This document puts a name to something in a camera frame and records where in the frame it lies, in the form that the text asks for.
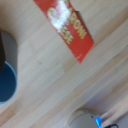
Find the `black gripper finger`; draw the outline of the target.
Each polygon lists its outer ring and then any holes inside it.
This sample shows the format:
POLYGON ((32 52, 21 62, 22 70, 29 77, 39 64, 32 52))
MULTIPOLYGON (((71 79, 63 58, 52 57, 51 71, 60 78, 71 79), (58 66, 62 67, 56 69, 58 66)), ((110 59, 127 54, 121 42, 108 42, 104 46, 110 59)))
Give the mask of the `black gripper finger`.
POLYGON ((4 65, 4 48, 3 48, 3 42, 1 37, 1 31, 0 31, 0 72, 4 65))

